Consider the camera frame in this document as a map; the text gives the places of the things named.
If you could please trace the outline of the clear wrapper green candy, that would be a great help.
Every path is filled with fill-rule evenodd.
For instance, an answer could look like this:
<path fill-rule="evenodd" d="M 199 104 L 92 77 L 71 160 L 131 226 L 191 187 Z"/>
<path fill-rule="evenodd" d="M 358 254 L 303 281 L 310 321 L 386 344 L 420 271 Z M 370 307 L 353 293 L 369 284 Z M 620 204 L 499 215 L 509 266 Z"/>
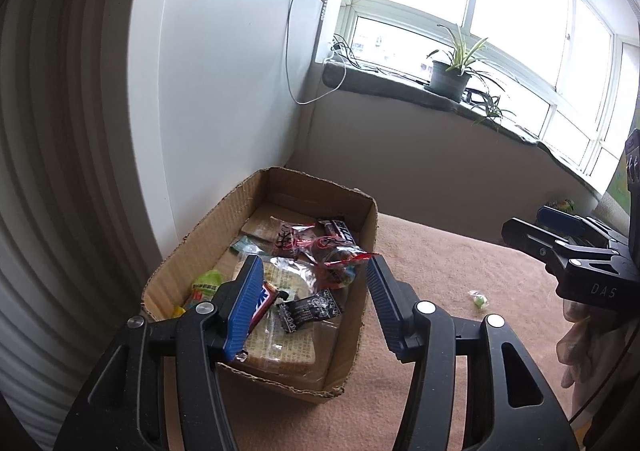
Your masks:
<path fill-rule="evenodd" d="M 489 301 L 484 293 L 477 291 L 477 289 L 472 289 L 469 292 L 469 297 L 477 310 L 483 311 L 488 308 Z"/>

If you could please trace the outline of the red clear date packet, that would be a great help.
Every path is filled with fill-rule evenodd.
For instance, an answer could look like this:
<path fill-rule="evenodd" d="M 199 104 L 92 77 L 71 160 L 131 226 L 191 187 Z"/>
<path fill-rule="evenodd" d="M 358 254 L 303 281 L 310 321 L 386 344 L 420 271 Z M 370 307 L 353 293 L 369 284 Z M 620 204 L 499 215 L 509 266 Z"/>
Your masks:
<path fill-rule="evenodd" d="M 375 253 L 341 237 L 315 237 L 304 242 L 300 252 L 311 262 L 318 289 L 344 289 L 356 279 L 358 268 Z"/>
<path fill-rule="evenodd" d="M 271 217 L 270 223 L 274 229 L 271 244 L 273 256 L 292 259 L 306 257 L 314 261 L 311 250 L 319 237 L 318 223 L 292 223 L 277 217 Z"/>

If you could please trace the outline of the black small snack packet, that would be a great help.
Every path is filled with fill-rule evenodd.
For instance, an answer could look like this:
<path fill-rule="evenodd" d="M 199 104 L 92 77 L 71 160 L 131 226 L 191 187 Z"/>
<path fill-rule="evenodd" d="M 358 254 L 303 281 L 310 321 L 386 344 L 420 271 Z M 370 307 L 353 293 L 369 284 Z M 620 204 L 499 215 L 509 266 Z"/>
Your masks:
<path fill-rule="evenodd" d="M 293 334 L 306 323 L 336 318 L 343 309 L 330 289 L 322 289 L 297 301 L 277 304 L 276 312 L 283 331 Z"/>

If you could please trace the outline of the Snickers bar English text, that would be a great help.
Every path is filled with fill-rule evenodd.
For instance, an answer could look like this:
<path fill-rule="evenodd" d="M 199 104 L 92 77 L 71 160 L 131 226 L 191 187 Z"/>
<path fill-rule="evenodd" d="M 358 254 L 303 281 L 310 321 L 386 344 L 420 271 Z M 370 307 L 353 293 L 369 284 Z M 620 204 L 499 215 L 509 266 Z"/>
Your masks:
<path fill-rule="evenodd" d="M 318 226 L 323 230 L 324 236 L 332 242 L 356 245 L 357 241 L 349 230 L 342 217 L 319 218 Z"/>

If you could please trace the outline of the green orange candy wrapper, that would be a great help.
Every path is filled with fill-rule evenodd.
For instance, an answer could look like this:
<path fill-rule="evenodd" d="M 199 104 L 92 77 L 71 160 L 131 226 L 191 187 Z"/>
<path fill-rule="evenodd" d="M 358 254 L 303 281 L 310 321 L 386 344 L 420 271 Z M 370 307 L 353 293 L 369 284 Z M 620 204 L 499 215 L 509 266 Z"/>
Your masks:
<path fill-rule="evenodd" d="M 187 310 L 203 303 L 203 301 L 211 301 L 222 283 L 224 283 L 224 275 L 217 269 L 210 269 L 195 278 L 191 283 L 191 292 L 188 298 L 182 305 L 175 306 L 171 318 L 181 317 Z"/>

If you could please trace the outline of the large Snickers bar Chinese text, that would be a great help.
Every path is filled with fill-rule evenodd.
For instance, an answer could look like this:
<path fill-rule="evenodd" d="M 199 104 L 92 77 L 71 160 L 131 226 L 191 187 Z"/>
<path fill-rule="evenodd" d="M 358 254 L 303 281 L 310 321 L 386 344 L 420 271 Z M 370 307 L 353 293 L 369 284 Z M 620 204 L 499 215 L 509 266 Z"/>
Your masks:
<path fill-rule="evenodd" d="M 258 300 L 252 315 L 250 318 L 250 327 L 248 333 L 252 333 L 257 324 L 264 318 L 264 315 L 279 297 L 279 291 L 276 287 L 267 281 L 262 282 L 262 289 L 258 296 Z"/>

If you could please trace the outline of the green mint candy packet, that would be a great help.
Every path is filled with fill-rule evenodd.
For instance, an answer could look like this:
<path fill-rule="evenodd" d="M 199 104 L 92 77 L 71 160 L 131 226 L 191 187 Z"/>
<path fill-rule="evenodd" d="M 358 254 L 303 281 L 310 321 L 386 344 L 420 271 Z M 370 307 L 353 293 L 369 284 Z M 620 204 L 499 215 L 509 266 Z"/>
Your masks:
<path fill-rule="evenodd" d="M 265 250 L 251 237 L 246 234 L 238 237 L 230 246 L 229 249 L 232 253 L 239 256 L 262 256 L 265 255 Z"/>

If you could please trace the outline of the green printed carton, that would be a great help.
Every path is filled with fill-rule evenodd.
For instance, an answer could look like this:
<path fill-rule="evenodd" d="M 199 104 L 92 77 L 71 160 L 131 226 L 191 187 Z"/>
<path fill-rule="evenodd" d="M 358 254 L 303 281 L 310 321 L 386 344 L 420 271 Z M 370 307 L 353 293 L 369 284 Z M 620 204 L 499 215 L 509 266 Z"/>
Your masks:
<path fill-rule="evenodd" d="M 546 206 L 567 214 L 575 213 L 575 203 L 570 199 L 549 201 L 546 203 Z"/>

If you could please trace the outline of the small spider plant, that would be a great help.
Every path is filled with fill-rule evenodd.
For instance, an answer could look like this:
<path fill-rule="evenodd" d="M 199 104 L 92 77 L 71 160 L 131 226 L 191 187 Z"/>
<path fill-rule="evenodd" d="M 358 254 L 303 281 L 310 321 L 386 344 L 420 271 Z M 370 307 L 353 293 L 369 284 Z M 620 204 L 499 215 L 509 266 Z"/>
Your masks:
<path fill-rule="evenodd" d="M 500 97 L 490 93 L 481 92 L 470 101 L 472 109 L 478 115 L 475 124 L 491 126 L 498 132 L 502 126 L 502 120 L 506 115 L 513 115 L 511 110 L 501 107 Z"/>

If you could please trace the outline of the clear packet of crackers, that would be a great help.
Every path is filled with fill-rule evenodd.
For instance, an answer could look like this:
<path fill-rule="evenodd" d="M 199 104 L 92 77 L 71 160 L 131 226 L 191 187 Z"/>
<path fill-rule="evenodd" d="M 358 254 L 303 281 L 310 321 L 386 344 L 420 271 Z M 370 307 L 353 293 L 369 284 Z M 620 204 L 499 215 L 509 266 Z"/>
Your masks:
<path fill-rule="evenodd" d="M 277 307 L 286 301 L 297 301 L 314 293 L 316 279 L 306 263 L 283 258 L 264 257 L 264 279 L 278 292 L 288 294 L 279 298 L 248 335 L 244 345 L 244 367 L 277 375 L 306 374 L 316 364 L 314 329 L 301 327 L 286 332 Z"/>

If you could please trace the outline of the dark potted plant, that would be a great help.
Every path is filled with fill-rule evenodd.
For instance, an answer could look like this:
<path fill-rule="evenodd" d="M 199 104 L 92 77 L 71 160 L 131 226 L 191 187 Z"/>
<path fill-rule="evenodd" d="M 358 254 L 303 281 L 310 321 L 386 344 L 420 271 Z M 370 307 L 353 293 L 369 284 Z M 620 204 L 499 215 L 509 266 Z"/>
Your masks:
<path fill-rule="evenodd" d="M 460 102 L 472 78 L 477 78 L 484 85 L 490 83 L 503 90 L 503 86 L 488 72 L 474 68 L 478 53 L 487 46 L 487 37 L 470 46 L 458 26 L 454 30 L 446 24 L 439 23 L 437 26 L 447 32 L 451 47 L 445 52 L 446 61 L 433 61 L 432 76 L 427 85 L 430 92 Z"/>

